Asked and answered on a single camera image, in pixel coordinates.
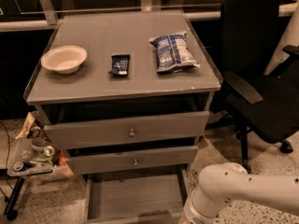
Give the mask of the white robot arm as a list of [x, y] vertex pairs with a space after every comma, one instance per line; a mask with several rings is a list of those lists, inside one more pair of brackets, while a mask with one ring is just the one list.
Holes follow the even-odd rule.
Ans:
[[229, 162], [205, 167], [188, 196], [178, 224], [213, 224], [233, 201], [247, 201], [299, 215], [298, 175], [253, 175]]

